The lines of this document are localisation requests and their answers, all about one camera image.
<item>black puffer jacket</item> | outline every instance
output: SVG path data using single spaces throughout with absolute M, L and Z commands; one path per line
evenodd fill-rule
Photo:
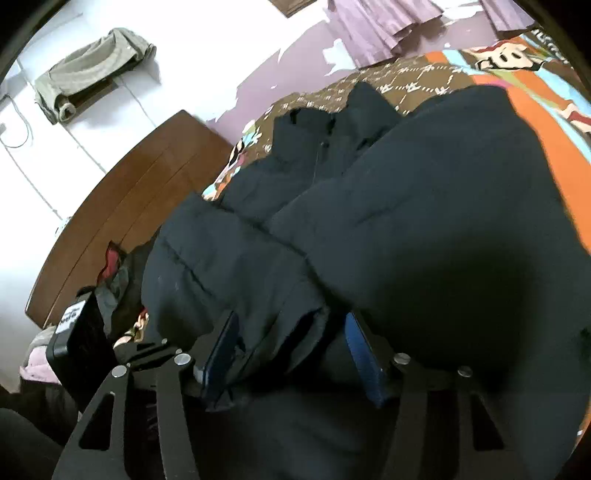
M 183 348 L 236 311 L 230 382 L 310 359 L 351 382 L 339 328 L 359 308 L 396 351 L 470 365 L 499 392 L 533 477 L 552 478 L 588 400 L 589 284 L 540 143 L 503 89 L 402 118 L 362 83 L 339 113 L 277 119 L 272 153 L 218 202 L 190 196 L 161 229 L 142 300 L 152 335 Z

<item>purple curtain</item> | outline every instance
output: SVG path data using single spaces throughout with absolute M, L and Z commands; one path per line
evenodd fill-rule
M 526 30 L 534 24 L 525 11 L 513 0 L 480 0 L 497 32 Z
M 526 30 L 534 20 L 512 0 L 480 0 L 497 31 Z M 329 27 L 358 67 L 391 59 L 413 27 L 440 17 L 430 0 L 329 0 Z
M 441 16 L 429 0 L 329 0 L 330 28 L 358 67 L 392 58 L 411 27 Z

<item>bed sheet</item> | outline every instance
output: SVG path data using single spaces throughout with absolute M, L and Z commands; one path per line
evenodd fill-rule
M 294 108 L 337 112 L 357 82 L 370 83 L 402 115 L 428 98 L 471 85 L 504 88 L 517 114 L 538 135 L 565 210 L 591 252 L 590 96 L 560 49 L 541 30 L 487 47 L 398 59 L 360 69 L 315 93 L 288 95 L 248 122 L 228 164 L 203 197 L 215 200 L 234 175 L 271 151 L 276 117 Z

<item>gray cloth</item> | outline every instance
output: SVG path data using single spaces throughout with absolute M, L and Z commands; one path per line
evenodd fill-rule
M 52 123 L 66 122 L 76 108 L 106 86 L 106 81 L 134 68 L 155 46 L 126 28 L 76 50 L 35 80 L 35 101 Z

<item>pink cloth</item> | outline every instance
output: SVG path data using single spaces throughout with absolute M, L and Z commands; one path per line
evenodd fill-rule
M 526 30 L 534 23 L 513 0 L 480 0 L 497 32 Z
M 47 347 L 38 346 L 31 351 L 26 367 L 20 367 L 19 373 L 25 380 L 60 384 L 59 379 L 49 366 L 45 356 Z
M 358 67 L 392 58 L 411 27 L 441 16 L 429 0 L 329 0 L 330 28 Z

